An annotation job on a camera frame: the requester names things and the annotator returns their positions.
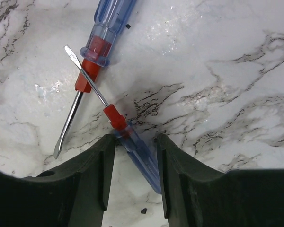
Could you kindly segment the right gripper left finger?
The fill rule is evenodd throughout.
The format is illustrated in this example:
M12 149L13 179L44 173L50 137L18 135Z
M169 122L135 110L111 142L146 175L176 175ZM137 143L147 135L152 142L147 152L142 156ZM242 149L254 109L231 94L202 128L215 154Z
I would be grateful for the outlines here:
M0 172L0 227L99 227L107 210L115 138L36 177Z

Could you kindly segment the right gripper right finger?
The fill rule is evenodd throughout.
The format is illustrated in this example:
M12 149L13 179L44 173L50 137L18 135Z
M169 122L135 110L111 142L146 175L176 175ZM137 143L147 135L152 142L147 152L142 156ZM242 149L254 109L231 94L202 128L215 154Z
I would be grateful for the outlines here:
M164 217L171 227L284 227L284 169L222 173L157 137Z

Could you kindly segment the small blue clear screwdriver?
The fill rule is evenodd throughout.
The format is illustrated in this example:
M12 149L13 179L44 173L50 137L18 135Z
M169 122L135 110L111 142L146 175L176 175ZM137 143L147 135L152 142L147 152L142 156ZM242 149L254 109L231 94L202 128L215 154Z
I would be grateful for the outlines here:
M120 140L121 144L126 149L126 152L130 159L134 162L136 167L142 173L153 190L156 193L161 194L158 163L148 146L137 134L131 122L127 121L124 116L118 112L113 104L109 104L107 102L95 83L84 70L82 64L80 63L73 50L68 45L64 46L64 49L68 54L70 60L83 74L87 82L91 85L95 94L105 106L103 111L110 120L110 123L115 130L115 136Z

